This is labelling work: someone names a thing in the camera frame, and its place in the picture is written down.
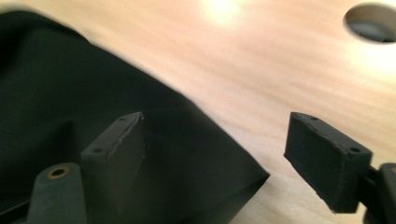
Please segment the black mounting tab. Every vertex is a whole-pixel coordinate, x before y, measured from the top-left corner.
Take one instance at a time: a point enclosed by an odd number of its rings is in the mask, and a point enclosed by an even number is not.
[[[379,171],[373,153],[321,119],[291,113],[285,158],[334,213],[367,207],[364,223],[396,223],[396,164]]]

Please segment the small hole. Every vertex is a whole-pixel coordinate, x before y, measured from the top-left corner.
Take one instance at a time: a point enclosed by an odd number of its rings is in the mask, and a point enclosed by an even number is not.
[[[64,172],[65,172],[65,169],[58,169],[58,170],[55,170],[54,172],[52,172],[52,175],[62,175],[62,174],[64,174]]]
[[[360,150],[360,149],[358,149],[358,148],[355,148],[355,147],[352,147],[350,150],[351,150],[351,151],[353,151],[353,152],[361,152],[361,150]]]
[[[49,179],[58,179],[61,178],[65,175],[67,175],[70,172],[70,169],[67,167],[58,167],[55,168],[53,170],[51,170],[48,174],[47,174],[47,178]]]
[[[381,5],[360,5],[345,15],[346,27],[354,35],[379,43],[396,41],[396,11]]]
[[[95,149],[93,152],[94,152],[94,153],[101,153],[101,152],[103,152],[103,150],[102,150],[101,148],[97,148],[97,149]]]

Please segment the black plastic part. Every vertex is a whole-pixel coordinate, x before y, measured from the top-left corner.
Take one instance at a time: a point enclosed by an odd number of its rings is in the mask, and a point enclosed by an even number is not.
[[[0,24],[0,203],[30,196],[47,167],[81,164],[114,119],[135,111],[145,115],[145,159],[127,197],[129,223],[229,223],[268,178],[195,104],[149,74],[34,13],[1,14]]]
[[[326,122],[291,113],[285,157],[335,213],[354,213],[372,152]]]
[[[87,224],[78,165],[58,164],[37,176],[26,223]]]
[[[381,165],[376,188],[388,223],[396,223],[396,163]]]
[[[380,201],[376,181],[378,171],[370,167],[367,175],[361,176],[356,191],[356,195],[361,203],[367,207],[366,215],[364,216],[364,223],[387,223],[384,209]]]
[[[130,193],[144,158],[141,113],[116,120],[82,153],[91,223],[125,223]]]
[[[1,199],[0,201],[2,205],[3,203],[5,203],[4,199]],[[7,210],[0,212],[0,223],[2,224],[15,224],[15,220],[17,220],[18,218],[25,219],[26,217],[29,208],[30,198],[21,198],[19,201],[11,199],[11,202],[13,203],[11,207],[9,207]]]

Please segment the black fabric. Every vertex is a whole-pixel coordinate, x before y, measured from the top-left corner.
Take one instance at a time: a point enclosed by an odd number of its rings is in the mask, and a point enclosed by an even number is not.
[[[268,174],[185,97],[76,32],[29,12],[0,15],[0,209],[116,118],[145,116],[131,223],[226,223]]]

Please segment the wooden table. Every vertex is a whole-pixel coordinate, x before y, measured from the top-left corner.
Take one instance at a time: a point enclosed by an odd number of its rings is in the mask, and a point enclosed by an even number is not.
[[[0,0],[70,26],[193,100],[271,177],[233,223],[361,223],[334,215],[283,157],[290,111],[396,161],[396,45],[352,35],[366,1]]]

